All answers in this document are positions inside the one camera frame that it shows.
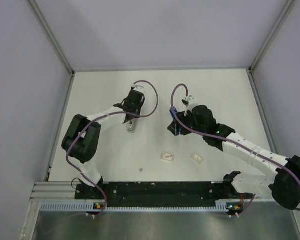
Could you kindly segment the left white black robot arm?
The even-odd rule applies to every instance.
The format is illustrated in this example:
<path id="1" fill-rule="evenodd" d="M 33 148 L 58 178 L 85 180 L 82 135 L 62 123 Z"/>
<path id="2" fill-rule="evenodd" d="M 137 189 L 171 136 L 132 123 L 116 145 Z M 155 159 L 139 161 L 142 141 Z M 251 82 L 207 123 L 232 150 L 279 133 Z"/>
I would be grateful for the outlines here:
<path id="1" fill-rule="evenodd" d="M 92 158 L 97 152 L 101 132 L 116 125 L 126 124 L 141 114 L 144 104 L 144 88 L 134 85 L 123 102 L 110 109 L 90 116 L 77 114 L 73 117 L 62 140 L 61 147 L 66 151 L 67 162 L 81 175 L 86 184 L 86 192 L 92 198 L 99 198 L 104 191 L 102 179 Z"/>

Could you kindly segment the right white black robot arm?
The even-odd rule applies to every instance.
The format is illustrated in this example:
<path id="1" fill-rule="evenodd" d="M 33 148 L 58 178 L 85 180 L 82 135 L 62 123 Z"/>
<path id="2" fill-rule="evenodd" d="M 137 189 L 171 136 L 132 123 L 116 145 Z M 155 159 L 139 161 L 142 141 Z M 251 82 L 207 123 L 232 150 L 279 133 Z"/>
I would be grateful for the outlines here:
<path id="1" fill-rule="evenodd" d="M 229 198 L 240 193 L 272 197 L 279 205 L 300 211 L 300 157 L 289 158 L 263 149 L 238 134 L 233 128 L 217 123 L 205 105 L 178 112 L 171 107 L 173 122 L 168 130 L 174 136 L 197 134 L 213 148 L 235 156 L 262 175 L 232 172 L 224 177 L 223 192 Z"/>

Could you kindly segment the grey black stapler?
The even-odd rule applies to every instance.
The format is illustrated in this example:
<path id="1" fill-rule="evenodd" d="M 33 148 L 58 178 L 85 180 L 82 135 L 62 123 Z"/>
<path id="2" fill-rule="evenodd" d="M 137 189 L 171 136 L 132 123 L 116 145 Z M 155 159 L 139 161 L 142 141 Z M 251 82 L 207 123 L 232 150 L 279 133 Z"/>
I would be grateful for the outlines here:
<path id="1" fill-rule="evenodd" d="M 134 118 L 127 123 L 127 132 L 128 133 L 135 132 L 137 120 L 138 120 L 137 118 Z"/>

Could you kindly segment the blue black stapler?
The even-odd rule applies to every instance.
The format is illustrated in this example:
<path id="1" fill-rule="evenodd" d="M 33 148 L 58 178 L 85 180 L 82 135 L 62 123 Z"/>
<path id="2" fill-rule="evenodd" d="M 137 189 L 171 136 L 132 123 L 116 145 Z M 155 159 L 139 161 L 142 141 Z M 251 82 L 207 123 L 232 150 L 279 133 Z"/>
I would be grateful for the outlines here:
<path id="1" fill-rule="evenodd" d="M 178 111 L 175 107 L 172 107 L 169 110 L 171 116 L 172 116 L 172 122 L 171 124 L 167 127 L 167 129 L 174 135 L 174 136 L 179 136 L 182 133 L 182 126 L 180 123 L 176 120 L 176 117 L 178 116 Z"/>

